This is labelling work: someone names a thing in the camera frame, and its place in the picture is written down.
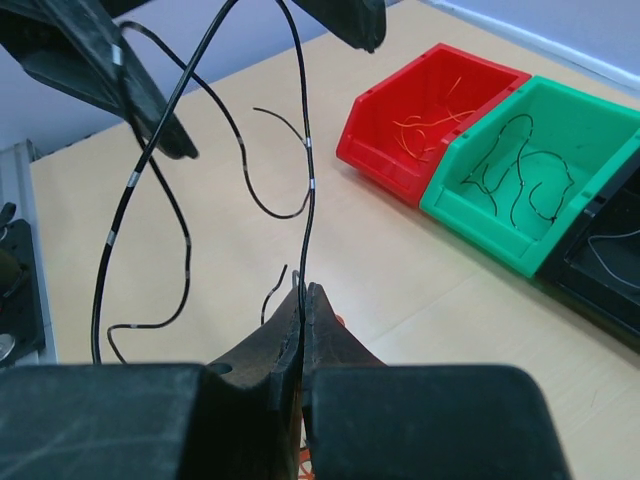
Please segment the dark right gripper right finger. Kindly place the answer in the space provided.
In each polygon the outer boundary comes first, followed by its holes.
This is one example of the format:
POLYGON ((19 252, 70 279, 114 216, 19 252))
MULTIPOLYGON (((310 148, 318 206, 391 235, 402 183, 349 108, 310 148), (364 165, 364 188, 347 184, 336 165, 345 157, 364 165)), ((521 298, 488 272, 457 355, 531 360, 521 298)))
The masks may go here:
POLYGON ((389 366, 306 295, 303 414, 319 479, 566 479, 546 399, 505 364, 389 366))

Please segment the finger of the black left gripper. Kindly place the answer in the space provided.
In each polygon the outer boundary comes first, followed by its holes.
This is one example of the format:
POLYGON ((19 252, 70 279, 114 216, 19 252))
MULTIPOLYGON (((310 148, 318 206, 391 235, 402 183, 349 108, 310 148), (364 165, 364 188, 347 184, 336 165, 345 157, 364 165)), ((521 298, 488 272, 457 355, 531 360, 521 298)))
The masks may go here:
POLYGON ((354 49, 373 53, 385 39, 384 0, 294 0, 294 3, 354 49))
MULTIPOLYGON (((1 45, 34 80, 123 119, 121 90, 112 60, 117 17, 149 1, 1 1, 1 45)), ((151 139, 166 100, 124 42, 124 80, 136 126, 151 139)), ((198 150, 175 114, 157 148, 172 159, 198 150)))

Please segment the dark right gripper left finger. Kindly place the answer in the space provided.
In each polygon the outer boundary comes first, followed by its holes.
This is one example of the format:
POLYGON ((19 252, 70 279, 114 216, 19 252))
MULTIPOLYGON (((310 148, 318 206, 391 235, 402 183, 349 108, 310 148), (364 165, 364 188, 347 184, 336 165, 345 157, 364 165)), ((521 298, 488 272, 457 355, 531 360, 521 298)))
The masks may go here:
POLYGON ((42 365, 1 374, 5 479, 293 479, 299 304, 214 362, 42 365))

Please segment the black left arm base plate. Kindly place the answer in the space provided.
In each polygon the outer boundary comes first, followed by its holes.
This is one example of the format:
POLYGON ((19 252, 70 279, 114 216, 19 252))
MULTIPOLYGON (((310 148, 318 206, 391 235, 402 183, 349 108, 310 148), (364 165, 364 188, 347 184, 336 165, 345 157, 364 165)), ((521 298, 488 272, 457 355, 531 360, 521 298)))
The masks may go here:
POLYGON ((14 220, 17 206, 1 209, 1 367, 45 348, 44 320, 31 227, 14 220))

